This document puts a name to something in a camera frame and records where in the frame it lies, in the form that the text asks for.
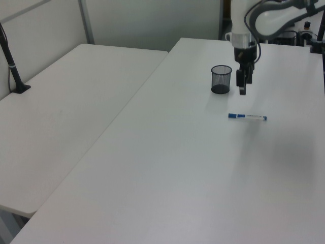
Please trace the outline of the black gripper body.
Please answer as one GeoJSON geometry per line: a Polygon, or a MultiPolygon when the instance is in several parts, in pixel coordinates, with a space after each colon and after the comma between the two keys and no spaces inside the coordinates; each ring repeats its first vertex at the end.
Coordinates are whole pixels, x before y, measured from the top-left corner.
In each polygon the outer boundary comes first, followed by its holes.
{"type": "Polygon", "coordinates": [[[235,61],[240,65],[240,70],[248,68],[254,69],[254,62],[256,60],[256,46],[248,49],[234,48],[235,61]]]}

